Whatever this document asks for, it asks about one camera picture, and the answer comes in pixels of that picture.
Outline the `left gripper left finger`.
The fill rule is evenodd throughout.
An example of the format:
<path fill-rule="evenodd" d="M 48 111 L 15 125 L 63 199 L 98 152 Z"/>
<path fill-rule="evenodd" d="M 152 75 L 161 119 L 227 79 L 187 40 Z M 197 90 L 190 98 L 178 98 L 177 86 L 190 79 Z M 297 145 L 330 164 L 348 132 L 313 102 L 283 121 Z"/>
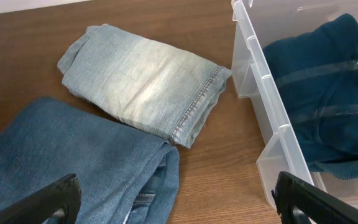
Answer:
<path fill-rule="evenodd" d="M 76 174 L 68 174 L 0 211 L 0 224 L 74 223 L 81 206 Z"/>

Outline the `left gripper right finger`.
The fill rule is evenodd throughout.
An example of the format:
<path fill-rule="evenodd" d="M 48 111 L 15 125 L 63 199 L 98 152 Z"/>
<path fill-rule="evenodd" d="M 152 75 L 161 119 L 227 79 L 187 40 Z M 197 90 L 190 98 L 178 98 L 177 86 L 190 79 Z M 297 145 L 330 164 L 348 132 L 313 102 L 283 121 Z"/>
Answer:
<path fill-rule="evenodd" d="M 281 171 L 272 190 L 283 224 L 358 224 L 358 209 Z"/>

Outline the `dark teal cloth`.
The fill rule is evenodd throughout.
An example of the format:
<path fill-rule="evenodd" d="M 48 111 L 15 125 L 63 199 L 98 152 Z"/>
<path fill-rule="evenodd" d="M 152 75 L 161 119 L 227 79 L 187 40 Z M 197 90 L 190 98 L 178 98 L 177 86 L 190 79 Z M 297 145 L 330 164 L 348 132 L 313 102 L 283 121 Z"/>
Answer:
<path fill-rule="evenodd" d="M 358 178 L 358 23 L 343 14 L 263 49 L 306 164 Z"/>

